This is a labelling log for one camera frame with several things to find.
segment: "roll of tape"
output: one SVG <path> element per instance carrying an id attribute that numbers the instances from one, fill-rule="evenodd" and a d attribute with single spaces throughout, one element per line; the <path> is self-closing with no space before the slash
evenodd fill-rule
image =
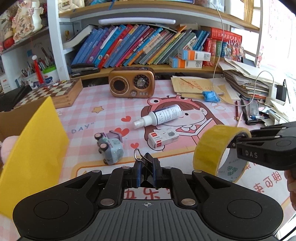
<path id="1" fill-rule="evenodd" d="M 222 156 L 235 136 L 248 136 L 246 128 L 216 125 L 207 130 L 200 138 L 193 156 L 193 167 L 218 176 L 230 182 L 236 182 L 244 173 L 248 162 L 237 158 L 237 151 L 231 148 L 221 167 Z"/>

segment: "star print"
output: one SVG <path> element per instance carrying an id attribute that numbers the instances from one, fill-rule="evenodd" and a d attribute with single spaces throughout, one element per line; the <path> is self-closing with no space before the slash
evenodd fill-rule
<path id="1" fill-rule="evenodd" d="M 102 106 L 99 106 L 99 107 L 95 107 L 95 108 L 93 109 L 92 112 L 100 113 L 102 110 L 104 110 L 104 109 L 102 108 Z"/>

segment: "chinese character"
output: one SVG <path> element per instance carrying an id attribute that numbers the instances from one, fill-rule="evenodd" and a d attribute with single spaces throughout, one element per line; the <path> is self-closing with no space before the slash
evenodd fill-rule
<path id="1" fill-rule="evenodd" d="M 153 196 L 153 194 L 159 193 L 159 191 L 152 192 L 151 188 L 149 188 L 149 192 L 146 193 L 146 189 L 148 189 L 148 188 L 144 188 L 143 193 L 144 193 L 144 195 L 150 195 L 149 200 L 153 200 L 155 198 L 160 199 L 160 197 L 158 197 L 158 196 Z"/>
<path id="2" fill-rule="evenodd" d="M 272 173 L 271 175 L 276 181 L 276 183 L 281 180 L 281 175 L 279 174 L 279 172 Z"/>
<path id="3" fill-rule="evenodd" d="M 264 191 L 263 191 L 263 187 L 260 186 L 260 183 L 256 183 L 255 186 L 254 186 L 253 188 L 254 188 L 257 192 L 260 192 L 260 193 L 264 192 Z"/>
<path id="4" fill-rule="evenodd" d="M 136 199 L 135 192 L 133 190 L 127 189 L 124 193 L 126 193 L 126 199 Z"/>
<path id="5" fill-rule="evenodd" d="M 270 180 L 269 176 L 264 178 L 263 181 L 265 181 L 265 185 L 266 187 L 270 188 L 270 187 L 273 187 L 273 183 L 272 181 Z"/>

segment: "green lid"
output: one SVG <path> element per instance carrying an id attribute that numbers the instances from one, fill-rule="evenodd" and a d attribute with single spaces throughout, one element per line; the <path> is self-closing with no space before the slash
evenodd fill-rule
<path id="1" fill-rule="evenodd" d="M 57 69 L 57 67 L 55 65 L 52 65 L 52 66 L 47 67 L 45 70 L 43 70 L 42 73 L 47 74 L 47 73 L 54 71 L 56 69 Z"/>

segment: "red tassel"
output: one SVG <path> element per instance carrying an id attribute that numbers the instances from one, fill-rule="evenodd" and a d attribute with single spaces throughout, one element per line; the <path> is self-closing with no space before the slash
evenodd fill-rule
<path id="1" fill-rule="evenodd" d="M 36 72 L 36 75 L 37 75 L 37 78 L 38 78 L 39 83 L 40 83 L 40 84 L 43 84 L 43 83 L 44 83 L 44 80 L 43 80 L 43 77 L 42 77 L 42 74 L 41 74 L 41 70 L 40 70 L 40 68 L 39 68 L 39 65 L 38 65 L 36 59 L 37 59 L 37 56 L 34 55 L 34 56 L 32 57 L 32 60 L 34 61 L 35 72 Z"/>

